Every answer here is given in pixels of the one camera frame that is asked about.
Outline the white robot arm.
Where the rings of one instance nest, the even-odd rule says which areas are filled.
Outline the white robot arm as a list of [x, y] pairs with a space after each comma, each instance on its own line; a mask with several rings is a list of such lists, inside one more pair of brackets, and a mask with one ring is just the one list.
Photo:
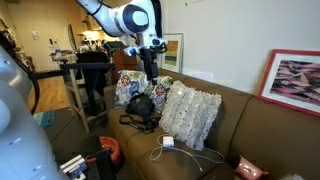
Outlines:
[[168, 41], [162, 36], [162, 13], [159, 0], [131, 0], [112, 8], [102, 0], [76, 0], [111, 37], [128, 35], [136, 39], [136, 46], [124, 49], [128, 56], [139, 55], [147, 79], [153, 85], [159, 76], [157, 56], [167, 51]]

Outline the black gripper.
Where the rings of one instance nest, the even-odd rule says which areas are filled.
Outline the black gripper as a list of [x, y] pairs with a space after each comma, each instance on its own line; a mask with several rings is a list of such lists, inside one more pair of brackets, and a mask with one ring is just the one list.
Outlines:
[[149, 47], [141, 48], [140, 58], [143, 61], [144, 71], [147, 75], [147, 79], [152, 82], [153, 85], [157, 83], [158, 65], [156, 62], [157, 56], [167, 51], [167, 47]]

